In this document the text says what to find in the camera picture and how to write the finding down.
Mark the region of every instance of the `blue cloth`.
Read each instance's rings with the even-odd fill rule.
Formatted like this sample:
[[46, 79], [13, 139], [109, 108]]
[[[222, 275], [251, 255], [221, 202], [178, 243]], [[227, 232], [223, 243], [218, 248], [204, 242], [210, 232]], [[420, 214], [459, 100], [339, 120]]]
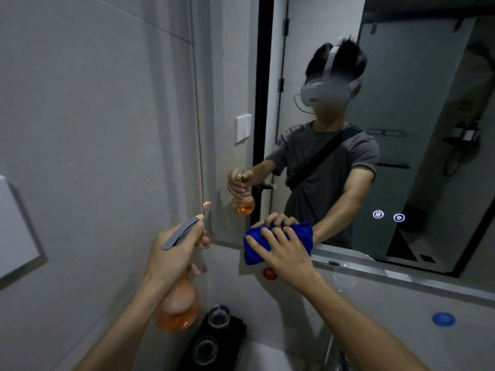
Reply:
[[[248, 242], [246, 241], [246, 237], [248, 235], [253, 237], [261, 246], [263, 246], [268, 251], [271, 250], [268, 241], [265, 239], [265, 237], [261, 235], [261, 229], [263, 229], [264, 227], [265, 225], [261, 225], [249, 229], [243, 238], [244, 262], [246, 263], [247, 266], [252, 266], [260, 262], [263, 262], [261, 256], [256, 254], [256, 251], [251, 249], [250, 245], [248, 245]], [[271, 224], [268, 227], [269, 230], [272, 230], [273, 228], [274, 228], [273, 224]], [[311, 249], [313, 249], [313, 228], [311, 227], [311, 224], [305, 221], [304, 223], [294, 224], [291, 226], [291, 228], [298, 236], [299, 240], [301, 241], [302, 245], [304, 246], [308, 254], [311, 255]]]

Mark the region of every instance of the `shower head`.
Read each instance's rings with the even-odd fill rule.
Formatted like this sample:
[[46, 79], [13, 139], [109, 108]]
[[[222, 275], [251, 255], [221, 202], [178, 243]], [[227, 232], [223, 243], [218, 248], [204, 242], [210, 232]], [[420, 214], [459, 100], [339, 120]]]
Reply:
[[492, 71], [495, 73], [495, 61], [490, 55], [490, 51], [486, 47], [485, 44], [480, 41], [475, 41], [467, 46], [467, 50], [473, 53], [476, 56], [483, 57], [487, 62]]

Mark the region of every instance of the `black crossbody strap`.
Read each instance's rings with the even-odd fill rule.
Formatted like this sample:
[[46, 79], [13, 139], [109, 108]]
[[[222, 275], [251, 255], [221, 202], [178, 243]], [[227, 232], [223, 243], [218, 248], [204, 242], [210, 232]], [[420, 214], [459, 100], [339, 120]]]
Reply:
[[335, 137], [328, 141], [327, 144], [319, 150], [310, 161], [306, 163], [301, 169], [295, 172], [293, 175], [287, 178], [285, 184], [293, 191], [301, 182], [303, 182], [319, 165], [330, 156], [332, 152], [336, 150], [338, 146], [344, 143], [349, 138], [362, 132], [362, 130], [354, 125], [350, 125], [349, 128], [345, 128], [339, 132]]

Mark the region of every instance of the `man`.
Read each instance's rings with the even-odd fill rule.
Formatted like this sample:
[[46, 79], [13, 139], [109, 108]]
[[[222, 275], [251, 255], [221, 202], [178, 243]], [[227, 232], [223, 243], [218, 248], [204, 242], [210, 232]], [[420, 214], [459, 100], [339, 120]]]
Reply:
[[[106, 335], [73, 371], [129, 371], [146, 326], [159, 303], [189, 265], [195, 244], [209, 247], [204, 223], [196, 223], [184, 241], [161, 249], [178, 228], [164, 231], [153, 241], [145, 278], [132, 302]], [[363, 371], [425, 371], [424, 364], [396, 337], [360, 312], [337, 293], [313, 267], [311, 258], [290, 227], [282, 231], [264, 228], [268, 252], [252, 237], [249, 245], [277, 275], [304, 295], [314, 306], [351, 362]]]
[[[321, 80], [333, 46], [318, 48], [306, 69], [306, 82]], [[366, 67], [366, 57], [353, 41], [346, 39], [335, 55], [331, 77], [352, 82]], [[244, 171], [236, 180], [238, 169], [228, 175], [228, 190], [238, 199], [249, 195], [246, 188], [262, 183], [270, 173], [280, 175], [287, 168], [287, 177], [308, 163], [332, 138], [353, 128], [345, 122], [349, 100], [355, 98], [357, 86], [343, 102], [324, 102], [313, 108], [315, 120], [294, 126], [283, 133], [277, 148], [266, 159]], [[313, 226], [314, 244], [329, 243], [350, 248], [352, 220], [361, 209], [375, 177], [379, 148], [373, 137], [364, 132], [344, 140], [305, 180], [292, 191], [283, 214], [271, 214], [268, 225], [290, 225], [308, 221]]]

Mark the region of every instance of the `red round sticker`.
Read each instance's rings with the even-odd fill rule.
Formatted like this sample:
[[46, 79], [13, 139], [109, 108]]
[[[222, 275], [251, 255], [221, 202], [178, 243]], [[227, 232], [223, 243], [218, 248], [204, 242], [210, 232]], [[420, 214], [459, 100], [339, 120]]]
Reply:
[[263, 269], [263, 277], [267, 280], [275, 280], [278, 276], [272, 268]]

